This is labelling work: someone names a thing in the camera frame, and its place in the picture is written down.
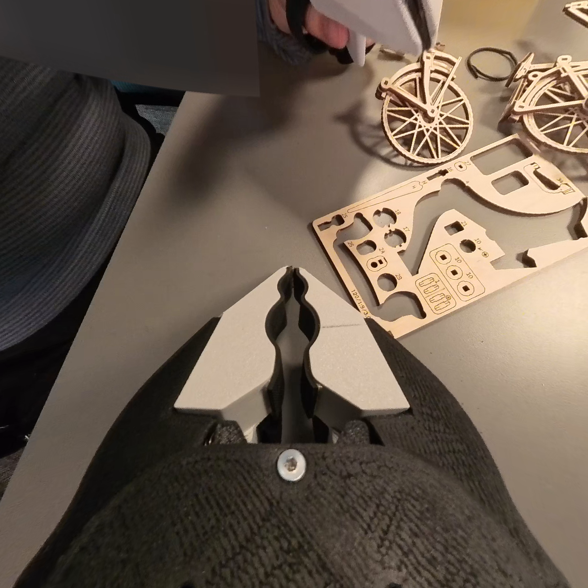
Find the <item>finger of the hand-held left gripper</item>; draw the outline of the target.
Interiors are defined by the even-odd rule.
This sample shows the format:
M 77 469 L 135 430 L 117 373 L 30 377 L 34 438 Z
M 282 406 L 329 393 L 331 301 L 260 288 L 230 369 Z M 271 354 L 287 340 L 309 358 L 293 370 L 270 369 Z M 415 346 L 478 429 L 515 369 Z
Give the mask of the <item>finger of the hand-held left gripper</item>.
M 434 48 L 439 34 L 443 1 L 419 1 L 420 35 L 423 48 Z
M 432 48 L 431 1 L 311 1 L 326 17 L 349 30 L 352 61 L 364 65 L 366 41 L 410 55 Z

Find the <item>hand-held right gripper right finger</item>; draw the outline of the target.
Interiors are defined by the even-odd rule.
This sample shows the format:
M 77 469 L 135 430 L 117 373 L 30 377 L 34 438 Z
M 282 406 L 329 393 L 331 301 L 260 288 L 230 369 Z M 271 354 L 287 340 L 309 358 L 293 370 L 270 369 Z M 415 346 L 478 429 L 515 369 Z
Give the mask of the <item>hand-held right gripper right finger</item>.
M 346 423 L 410 408 L 363 314 L 303 268 L 293 270 L 299 329 L 308 339 L 300 393 L 313 441 L 329 443 Z

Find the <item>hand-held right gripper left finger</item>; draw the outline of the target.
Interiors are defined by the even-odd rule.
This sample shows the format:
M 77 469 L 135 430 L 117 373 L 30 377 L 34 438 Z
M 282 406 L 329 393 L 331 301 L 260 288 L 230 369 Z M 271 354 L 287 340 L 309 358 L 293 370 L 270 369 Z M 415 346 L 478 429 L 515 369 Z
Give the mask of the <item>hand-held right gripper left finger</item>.
M 284 376 L 277 339 L 293 268 L 270 275 L 222 313 L 175 409 L 237 422 L 249 443 L 281 437 Z

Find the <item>wooden bicycle front wheel assembly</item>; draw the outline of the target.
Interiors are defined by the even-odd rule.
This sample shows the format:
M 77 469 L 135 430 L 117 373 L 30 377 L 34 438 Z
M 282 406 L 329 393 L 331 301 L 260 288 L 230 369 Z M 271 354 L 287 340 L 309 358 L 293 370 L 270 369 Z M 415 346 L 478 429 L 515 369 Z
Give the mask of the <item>wooden bicycle front wheel assembly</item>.
M 430 49 L 380 81 L 376 97 L 383 101 L 383 132 L 401 158 L 434 166 L 465 149 L 473 131 L 473 110 L 454 81 L 461 60 Z

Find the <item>wooden bicycle wheel assembly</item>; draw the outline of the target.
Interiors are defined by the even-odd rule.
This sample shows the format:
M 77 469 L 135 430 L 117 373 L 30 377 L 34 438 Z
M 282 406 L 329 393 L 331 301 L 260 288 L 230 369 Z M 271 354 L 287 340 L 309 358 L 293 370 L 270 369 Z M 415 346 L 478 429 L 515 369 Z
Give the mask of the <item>wooden bicycle wheel assembly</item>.
M 500 122 L 519 122 L 535 143 L 587 156 L 587 1 L 538 1 L 522 31 L 528 51 Z
M 383 101 L 383 132 L 401 158 L 434 166 L 465 149 L 473 131 L 473 110 L 454 81 L 461 60 L 430 49 L 380 81 L 376 97 Z

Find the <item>person's left forearm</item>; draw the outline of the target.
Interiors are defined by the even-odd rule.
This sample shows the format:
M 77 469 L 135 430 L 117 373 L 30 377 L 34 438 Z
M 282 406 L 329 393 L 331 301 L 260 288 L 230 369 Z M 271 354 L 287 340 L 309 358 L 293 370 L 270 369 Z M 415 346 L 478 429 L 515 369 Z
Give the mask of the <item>person's left forearm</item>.
M 292 36 L 286 16 L 286 1 L 255 1 L 258 40 L 291 65 L 309 62 L 313 54 Z

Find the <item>person's left hand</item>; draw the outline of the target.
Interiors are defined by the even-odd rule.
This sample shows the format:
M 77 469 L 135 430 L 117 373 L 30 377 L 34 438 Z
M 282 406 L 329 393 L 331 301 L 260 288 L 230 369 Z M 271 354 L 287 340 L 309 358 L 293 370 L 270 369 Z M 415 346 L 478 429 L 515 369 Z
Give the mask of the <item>person's left hand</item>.
M 267 1 L 271 19 L 277 28 L 291 34 L 287 19 L 286 1 Z M 349 40 L 346 26 L 328 18 L 310 4 L 305 11 L 302 31 L 324 42 L 329 48 L 343 49 Z

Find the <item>black rubber band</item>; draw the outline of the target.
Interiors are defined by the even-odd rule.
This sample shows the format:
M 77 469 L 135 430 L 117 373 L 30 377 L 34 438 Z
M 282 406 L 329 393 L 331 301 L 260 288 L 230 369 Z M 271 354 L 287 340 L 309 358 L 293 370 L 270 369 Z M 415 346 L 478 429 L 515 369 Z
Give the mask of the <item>black rubber band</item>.
M 477 65 L 475 65 L 472 62 L 472 58 L 475 55 L 482 54 L 482 53 L 491 53 L 491 54 L 499 55 L 499 56 L 503 57 L 504 59 L 506 59 L 511 66 L 510 73 L 505 76 L 494 76 L 494 75 L 490 75 L 488 73 L 483 72 Z M 467 67 L 467 70 L 469 71 L 469 73 L 475 79 L 482 79 L 482 80 L 486 80 L 489 82 L 503 82 L 503 81 L 508 80 L 517 66 L 518 66 L 517 57 L 511 51 L 508 51 L 508 50 L 502 49 L 502 48 L 495 48 L 495 47 L 477 48 L 472 53 L 470 53 L 466 58 L 466 67 Z

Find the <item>wooden bicycle rear wheel assembly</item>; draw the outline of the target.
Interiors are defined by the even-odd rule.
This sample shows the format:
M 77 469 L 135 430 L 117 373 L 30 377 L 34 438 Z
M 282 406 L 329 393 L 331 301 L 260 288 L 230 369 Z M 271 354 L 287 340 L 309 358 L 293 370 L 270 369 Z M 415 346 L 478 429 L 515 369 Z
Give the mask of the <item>wooden bicycle rear wheel assembly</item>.
M 535 143 L 587 156 L 587 1 L 538 1 L 522 31 L 528 51 L 500 122 L 519 122 Z

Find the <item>laser-cut wooden part sheet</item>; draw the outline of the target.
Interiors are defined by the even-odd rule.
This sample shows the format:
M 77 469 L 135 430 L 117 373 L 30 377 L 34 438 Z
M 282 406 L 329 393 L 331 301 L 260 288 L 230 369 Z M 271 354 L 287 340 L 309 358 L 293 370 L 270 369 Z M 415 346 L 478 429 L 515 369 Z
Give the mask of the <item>laser-cut wooden part sheet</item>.
M 463 212 L 439 215 L 412 272 L 403 260 L 416 209 L 443 187 L 484 209 L 524 221 L 582 205 L 572 237 L 526 249 L 530 266 L 498 269 L 504 256 L 488 230 Z M 364 318 L 402 337 L 587 250 L 587 196 L 527 139 L 511 135 L 312 222 L 323 250 Z

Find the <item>person's dark trousers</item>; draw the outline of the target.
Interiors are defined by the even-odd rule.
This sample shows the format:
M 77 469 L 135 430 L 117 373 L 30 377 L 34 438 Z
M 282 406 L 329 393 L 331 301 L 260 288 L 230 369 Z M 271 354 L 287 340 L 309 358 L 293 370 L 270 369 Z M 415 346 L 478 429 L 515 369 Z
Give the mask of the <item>person's dark trousers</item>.
M 68 305 L 55 314 L 35 333 L 22 342 L 1 352 L 1 458 L 22 450 L 40 416 L 58 373 L 87 313 L 89 304 L 111 260 L 136 200 L 144 185 L 165 136 L 152 126 L 128 114 L 149 136 L 149 164 L 137 181 L 130 203 L 122 211 L 120 227 L 115 229 L 112 243 L 105 254 L 100 254 L 101 264 L 95 268 L 87 283 Z

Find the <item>blue-grey cloth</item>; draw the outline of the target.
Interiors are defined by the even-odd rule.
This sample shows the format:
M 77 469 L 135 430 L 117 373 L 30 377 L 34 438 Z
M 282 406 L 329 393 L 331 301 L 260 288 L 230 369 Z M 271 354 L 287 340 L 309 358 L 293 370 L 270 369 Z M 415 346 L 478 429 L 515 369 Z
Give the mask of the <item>blue-grey cloth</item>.
M 185 91 L 111 81 L 126 112 L 166 135 Z

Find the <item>person's striped grey sweater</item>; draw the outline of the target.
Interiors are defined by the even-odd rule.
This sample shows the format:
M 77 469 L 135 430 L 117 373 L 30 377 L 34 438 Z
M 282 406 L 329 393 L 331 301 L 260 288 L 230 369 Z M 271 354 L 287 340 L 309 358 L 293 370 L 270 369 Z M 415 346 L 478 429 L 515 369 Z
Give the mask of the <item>person's striped grey sweater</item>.
M 150 160 L 147 133 L 108 80 L 1 58 L 1 350 L 90 282 Z

